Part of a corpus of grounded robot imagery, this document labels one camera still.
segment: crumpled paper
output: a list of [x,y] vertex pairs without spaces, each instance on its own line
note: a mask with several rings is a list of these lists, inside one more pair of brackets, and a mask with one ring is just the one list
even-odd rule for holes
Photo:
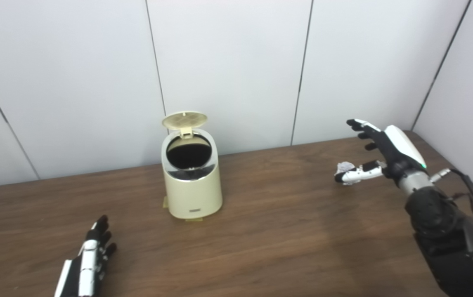
[[[349,171],[350,169],[353,169],[353,168],[356,168],[356,166],[354,166],[354,164],[350,163],[350,162],[341,162],[341,163],[337,163],[337,171],[336,173],[334,174],[334,176],[337,174],[337,173],[342,173],[342,172],[347,172]],[[360,182],[361,180],[357,180],[357,181],[349,181],[349,182],[344,182],[343,184],[345,186],[351,186],[353,184],[356,184],[358,182]]]

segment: trash can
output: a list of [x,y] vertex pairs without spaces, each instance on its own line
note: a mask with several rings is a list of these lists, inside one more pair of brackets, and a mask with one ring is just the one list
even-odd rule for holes
[[171,132],[161,146],[161,164],[171,215],[199,219],[222,207],[218,151],[212,136],[197,129],[207,116],[181,111],[167,116],[163,126]]

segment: robotic hand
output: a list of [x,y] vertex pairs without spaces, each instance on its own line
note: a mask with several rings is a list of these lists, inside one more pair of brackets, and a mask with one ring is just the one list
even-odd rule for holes
[[461,176],[469,188],[473,211],[473,184],[456,169],[427,175],[422,156],[402,130],[388,126],[380,130],[363,120],[348,120],[361,139],[372,139],[367,150],[378,148],[385,163],[378,160],[358,169],[338,173],[337,182],[352,182],[384,175],[393,179],[408,197],[405,209],[415,231],[414,239],[440,289],[450,297],[473,297],[473,218],[460,211],[454,199],[434,183],[450,172]]
[[102,216],[86,234],[86,239],[72,260],[66,260],[55,290],[55,297],[98,297],[106,272],[108,258],[116,251],[116,244],[106,243],[112,237],[108,218]]

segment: lid hinge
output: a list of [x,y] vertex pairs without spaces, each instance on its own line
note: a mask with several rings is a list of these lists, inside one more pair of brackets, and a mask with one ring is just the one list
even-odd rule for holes
[[193,128],[184,127],[180,129],[180,137],[182,139],[191,139],[193,138]]

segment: open lid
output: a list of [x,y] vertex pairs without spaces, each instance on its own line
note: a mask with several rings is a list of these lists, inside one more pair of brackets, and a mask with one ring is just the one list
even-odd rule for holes
[[170,130],[180,130],[182,139],[193,138],[193,128],[202,126],[207,122],[207,116],[197,111],[180,111],[168,115],[161,122],[163,126]]

